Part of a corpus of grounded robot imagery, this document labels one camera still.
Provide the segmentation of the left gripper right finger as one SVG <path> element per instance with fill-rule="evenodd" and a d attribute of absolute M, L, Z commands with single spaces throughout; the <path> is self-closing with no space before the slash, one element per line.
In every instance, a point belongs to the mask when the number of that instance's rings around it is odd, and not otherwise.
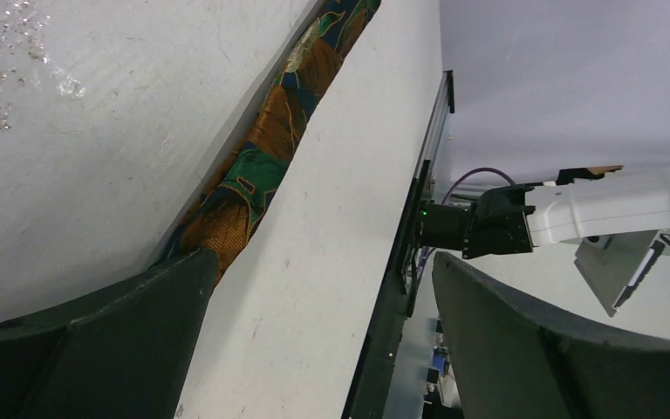
<path fill-rule="evenodd" d="M 432 282 L 467 418 L 670 418 L 670 340 L 570 313 L 444 251 Z"/>

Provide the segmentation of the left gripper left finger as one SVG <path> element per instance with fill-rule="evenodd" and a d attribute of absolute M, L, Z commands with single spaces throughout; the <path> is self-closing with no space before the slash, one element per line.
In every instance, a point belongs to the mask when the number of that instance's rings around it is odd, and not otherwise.
<path fill-rule="evenodd" d="M 217 255 L 199 250 L 0 323 L 0 418 L 171 418 Z"/>

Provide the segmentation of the orange green patterned tie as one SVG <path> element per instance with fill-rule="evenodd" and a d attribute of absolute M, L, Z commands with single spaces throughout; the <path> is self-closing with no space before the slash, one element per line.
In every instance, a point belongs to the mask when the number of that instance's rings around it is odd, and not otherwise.
<path fill-rule="evenodd" d="M 217 257 L 215 276 L 228 270 L 256 233 L 318 103 L 379 7 L 374 0 L 322 2 L 288 50 L 246 135 L 179 222 L 161 262 L 208 249 Z"/>

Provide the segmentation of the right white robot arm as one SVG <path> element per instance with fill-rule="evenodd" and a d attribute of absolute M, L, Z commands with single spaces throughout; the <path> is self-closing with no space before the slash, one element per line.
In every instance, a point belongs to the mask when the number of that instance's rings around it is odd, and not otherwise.
<path fill-rule="evenodd" d="M 426 203 L 415 244 L 472 259 L 646 230 L 670 230 L 670 167 L 560 186 L 489 189 L 464 206 Z"/>

